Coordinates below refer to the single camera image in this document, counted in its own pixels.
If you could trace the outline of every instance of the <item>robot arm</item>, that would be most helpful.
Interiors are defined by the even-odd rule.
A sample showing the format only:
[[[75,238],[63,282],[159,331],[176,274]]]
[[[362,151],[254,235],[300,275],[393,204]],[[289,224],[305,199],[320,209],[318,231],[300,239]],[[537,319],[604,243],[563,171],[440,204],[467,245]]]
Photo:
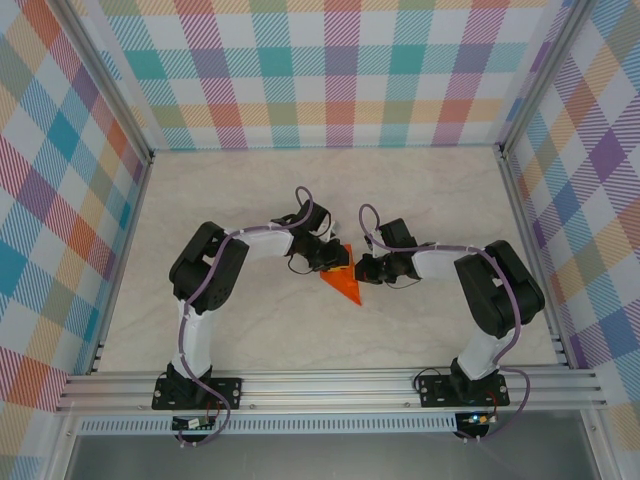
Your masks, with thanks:
[[[382,225],[371,233],[374,239],[389,247],[418,246],[402,219]],[[365,254],[356,265],[359,281],[381,284],[395,283],[401,275],[416,280],[451,279],[457,275],[477,326],[467,347],[451,364],[450,383],[459,401],[470,403],[495,380],[497,365],[494,360],[515,333],[513,308],[493,267],[480,255],[469,255],[464,251],[434,249],[390,253],[376,248],[375,244],[372,247],[372,254]],[[506,275],[517,299],[522,325],[528,324],[544,308],[540,287],[504,240],[488,245],[484,251],[496,260]]]
[[[302,220],[309,201],[297,214],[272,220],[270,225],[287,225]],[[184,356],[196,377],[210,378],[212,366],[209,345],[220,307],[228,300],[242,266],[266,257],[302,255],[313,271],[327,271],[349,265],[349,252],[334,234],[335,224],[329,212],[313,204],[309,218],[290,230],[263,230],[243,232],[228,241],[218,268],[200,294],[189,306],[184,331]],[[205,222],[193,235],[185,249],[171,267],[169,280],[178,301],[178,320],[182,321],[186,300],[201,286],[211,265],[205,257],[214,258],[229,231],[213,222]],[[183,397],[182,402],[200,404],[206,392],[189,378],[181,356],[176,351],[167,367],[167,379]]]

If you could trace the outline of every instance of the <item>orange plastic piece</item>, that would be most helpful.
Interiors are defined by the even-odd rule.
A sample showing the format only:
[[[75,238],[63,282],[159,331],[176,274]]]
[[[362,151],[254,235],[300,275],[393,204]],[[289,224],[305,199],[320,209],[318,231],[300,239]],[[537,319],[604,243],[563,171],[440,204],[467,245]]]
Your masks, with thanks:
[[[320,272],[320,278],[342,293],[352,302],[362,306],[360,300],[360,287],[355,277],[355,265],[353,263],[353,253],[351,245],[344,246],[349,252],[349,266],[329,272]]]

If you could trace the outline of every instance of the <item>aluminum rail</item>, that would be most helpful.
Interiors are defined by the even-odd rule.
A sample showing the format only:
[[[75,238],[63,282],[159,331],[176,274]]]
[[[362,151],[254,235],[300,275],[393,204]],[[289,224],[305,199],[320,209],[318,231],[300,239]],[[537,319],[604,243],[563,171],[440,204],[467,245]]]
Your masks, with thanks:
[[[524,103],[516,114],[511,124],[511,129],[504,140],[504,151],[507,154],[513,153],[518,141],[527,130],[529,122],[540,106],[549,86],[556,79],[556,75],[564,63],[571,47],[582,31],[582,27],[589,19],[591,12],[597,4],[597,0],[575,0],[571,11],[567,15],[567,20],[562,27],[562,31],[553,42],[542,66],[536,76],[531,90]]]
[[[136,149],[136,153],[147,163],[150,163],[153,145],[147,141],[142,133],[129,105],[127,105],[115,80],[109,73],[109,68],[104,63],[100,52],[95,48],[75,9],[69,0],[48,0],[47,3],[78,52],[82,64],[91,74],[96,87],[109,104],[127,138]]]
[[[527,410],[583,410],[606,406],[604,393],[591,370],[565,367],[522,367],[531,378],[532,390]],[[447,368],[439,368],[443,374]],[[391,413],[391,412],[464,412],[471,407],[421,408],[413,390],[413,377],[419,369],[321,370],[321,371],[224,371],[215,377],[243,379],[240,409],[234,415],[317,414],[317,413]],[[69,377],[58,404],[68,415],[158,415],[151,409],[157,373],[98,373]],[[511,405],[521,404],[524,379],[506,373]],[[199,414],[199,411],[167,411],[167,415]]]

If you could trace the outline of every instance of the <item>colorful plaid wall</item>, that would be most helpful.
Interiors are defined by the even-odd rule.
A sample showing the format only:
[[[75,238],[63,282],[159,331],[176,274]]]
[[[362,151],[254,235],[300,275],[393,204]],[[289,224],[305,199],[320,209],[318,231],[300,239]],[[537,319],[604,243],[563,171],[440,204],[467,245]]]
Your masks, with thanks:
[[[143,164],[44,0],[0,2],[0,478],[96,335]]]
[[[561,4],[99,0],[96,15],[96,1],[74,4],[141,126],[172,149],[493,144],[539,20]]]
[[[496,143],[504,143],[504,140],[509,133],[509,129],[513,124],[513,119],[516,117],[516,115],[520,111],[522,103],[529,95],[531,87],[533,86],[533,82],[538,77],[540,67],[542,67],[544,61],[547,59],[547,56],[551,50],[551,46],[555,43],[558,35],[562,31],[562,27],[564,26],[564,23],[566,22],[569,13],[571,12],[571,7],[574,3],[575,0],[562,1],[562,6],[560,7],[560,10],[558,10],[558,13],[554,18],[553,23],[551,24],[551,28],[549,28],[549,31],[547,32],[547,35],[544,37],[544,42],[542,42],[542,46],[540,47],[540,50],[538,50],[538,54],[531,64],[531,68],[529,68],[527,76],[522,83],[520,90],[518,91],[518,96],[516,97],[513,105],[511,106],[511,109],[509,110],[507,119],[500,129],[500,133],[498,134]]]
[[[513,167],[581,367],[601,374],[618,456],[640,470],[640,1],[600,0]]]

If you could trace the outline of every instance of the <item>metal extrusion bar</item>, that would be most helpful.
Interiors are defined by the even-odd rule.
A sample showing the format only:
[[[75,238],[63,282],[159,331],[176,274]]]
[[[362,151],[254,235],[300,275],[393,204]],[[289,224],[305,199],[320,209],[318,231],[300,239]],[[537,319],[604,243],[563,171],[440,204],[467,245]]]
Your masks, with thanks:
[[[114,64],[118,68],[120,76],[122,77],[122,83],[131,96],[133,104],[140,111],[142,117],[144,117],[147,124],[147,130],[151,139],[154,141],[155,148],[158,150],[168,150],[169,145],[167,144],[167,140],[162,132],[162,128],[149,106],[147,97],[142,91],[142,87],[140,86],[140,83],[133,72],[133,68],[124,53],[123,45],[118,40],[113,28],[111,27],[100,0],[83,0],[83,4],[89,19],[93,23],[93,27],[97,30],[100,39],[109,51]]]
[[[138,155],[150,162],[153,148],[145,139],[138,122],[122,97],[115,80],[100,56],[100,52],[94,47],[74,8],[69,5],[68,0],[48,0],[47,3],[73,43],[82,59],[82,63],[91,74],[98,90],[111,107],[118,123],[122,126]]]
[[[140,189],[138,191],[138,197],[136,198],[136,203],[133,208],[133,212],[131,214],[131,222],[129,224],[129,228],[127,229],[124,245],[122,247],[122,253],[120,254],[120,258],[116,266],[116,271],[113,277],[113,283],[111,285],[111,290],[109,292],[109,298],[107,299],[106,307],[104,309],[104,313],[102,314],[102,318],[100,320],[100,330],[98,332],[98,335],[96,335],[96,338],[93,340],[93,343],[89,349],[89,351],[91,352],[91,356],[85,360],[85,364],[83,365],[82,371],[95,372],[98,367],[98,364],[99,364],[98,351],[101,349],[101,347],[104,347],[104,343],[107,339],[109,326],[111,325],[111,317],[113,316],[113,311],[116,308],[116,300],[118,299],[118,293],[120,292],[120,285],[122,284],[122,279],[124,278],[124,271],[127,265],[127,259],[129,258],[129,252],[131,251],[133,236],[136,231],[136,226],[138,225],[138,219],[140,218],[142,203],[144,201],[144,196],[147,193],[147,187],[149,185],[149,179],[151,178],[152,169],[153,169],[153,159],[151,163],[144,166],[144,169],[142,171],[142,177],[141,177],[142,180],[140,184]]]
[[[582,411],[582,421],[596,464],[594,470],[600,472],[600,477],[607,480],[634,478],[637,472],[621,472],[625,462],[622,459],[621,462],[616,461],[616,455],[622,452],[612,446],[610,439],[615,438],[616,434],[611,431],[611,417],[608,413],[607,410]]]
[[[606,405],[596,375],[563,367],[523,367],[531,378],[528,410],[598,409]],[[443,374],[447,368],[438,369]],[[243,378],[240,409],[234,416],[255,414],[464,412],[469,407],[423,409],[413,390],[416,369],[330,370],[308,372],[214,372]],[[158,415],[151,410],[157,373],[94,374],[69,377],[58,410],[69,415]],[[525,392],[524,379],[506,373],[515,410]],[[169,415],[204,414],[167,412]]]
[[[67,416],[58,417],[54,419],[54,422],[58,424],[58,436],[56,441],[53,442],[51,455],[44,457],[45,462],[41,475],[37,477],[41,480],[65,478],[73,456],[81,419],[76,416]]]
[[[547,277],[543,268],[542,258],[540,256],[540,250],[536,246],[535,235],[531,228],[531,224],[527,220],[524,207],[519,201],[518,190],[516,187],[517,182],[513,174],[513,170],[511,169],[509,163],[505,161],[504,157],[499,151],[496,151],[496,158],[498,159],[500,174],[502,175],[502,180],[507,191],[507,196],[509,197],[509,203],[511,204],[511,209],[513,210],[516,225],[520,233],[520,238],[522,239],[525,253],[527,255],[527,260],[529,261],[529,266],[531,267],[533,276],[538,281],[538,285],[540,285],[540,288],[542,288],[544,297],[547,299],[544,309],[547,324],[551,329],[552,335],[559,335],[559,342],[564,346],[562,353],[565,355],[565,362],[567,362],[571,367],[577,368],[578,362],[576,360],[575,353],[571,348],[569,335],[566,332],[563,322],[560,320],[558,306],[555,301],[556,297],[555,295],[553,295],[553,292],[547,281]]]
[[[504,141],[505,152],[513,152],[513,148],[527,129],[547,89],[555,80],[556,74],[569,54],[573,42],[578,37],[582,26],[589,18],[591,11],[597,3],[596,0],[575,1],[571,11],[567,15],[567,20],[562,31],[551,46],[551,50],[547,54],[538,76],[534,80],[529,95],[516,114],[516,118],[513,120],[511,129],[509,133],[507,133]]]

